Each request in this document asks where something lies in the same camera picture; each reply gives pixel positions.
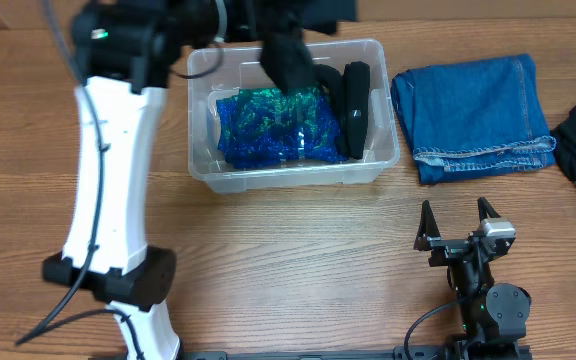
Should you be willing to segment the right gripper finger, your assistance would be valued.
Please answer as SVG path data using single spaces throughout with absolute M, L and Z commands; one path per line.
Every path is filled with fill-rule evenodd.
M 433 247 L 432 242 L 440 240 L 441 234 L 430 206 L 430 202 L 425 200 L 422 203 L 420 223 L 414 241 L 414 249 L 431 250 Z
M 485 197 L 477 199 L 479 220 L 483 221 L 489 218 L 500 218 L 499 213 L 492 207 Z

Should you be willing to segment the blue denim jeans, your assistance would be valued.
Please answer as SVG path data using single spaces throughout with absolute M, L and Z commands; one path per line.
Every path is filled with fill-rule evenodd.
M 555 163 L 528 54 L 410 69 L 393 78 L 391 94 L 423 185 Z

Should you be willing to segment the blue green sequin fabric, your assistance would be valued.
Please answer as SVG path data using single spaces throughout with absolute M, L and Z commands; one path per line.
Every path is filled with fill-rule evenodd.
M 339 163 L 348 157 L 329 96 L 318 87 L 289 95 L 277 88 L 241 89 L 216 101 L 218 149 L 237 169 L 262 168 L 297 160 Z

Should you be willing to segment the black cloth bundle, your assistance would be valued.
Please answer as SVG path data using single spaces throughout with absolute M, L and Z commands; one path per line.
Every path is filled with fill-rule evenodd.
M 315 85 L 314 63 L 301 28 L 266 33 L 262 43 L 260 65 L 284 95 Z

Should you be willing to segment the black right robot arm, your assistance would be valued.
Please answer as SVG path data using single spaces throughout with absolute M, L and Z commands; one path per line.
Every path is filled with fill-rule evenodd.
M 428 201 L 422 203 L 413 248 L 428 251 L 431 267 L 447 269 L 449 286 L 456 300 L 428 311 L 407 330 L 397 353 L 406 359 L 531 360 L 530 348 L 519 344 L 527 333 L 532 299 L 521 287 L 497 283 L 490 263 L 508 254 L 516 229 L 486 198 L 477 200 L 479 226 L 464 239 L 444 239 Z M 463 332 L 443 345 L 410 345 L 413 331 L 426 319 L 456 307 Z

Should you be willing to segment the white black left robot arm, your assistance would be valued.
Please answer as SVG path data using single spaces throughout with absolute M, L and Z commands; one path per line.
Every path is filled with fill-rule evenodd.
M 184 47 L 261 42 L 261 65 L 289 91 L 310 85 L 313 63 L 303 34 L 332 35 L 353 21 L 352 1 L 90 1 L 69 35 L 50 2 L 42 5 L 76 80 L 80 153 L 73 219 L 43 278 L 69 294 L 87 290 L 113 316 L 130 359 L 179 359 L 166 298 L 176 255 L 148 244 L 145 202 L 155 133 L 173 65 Z

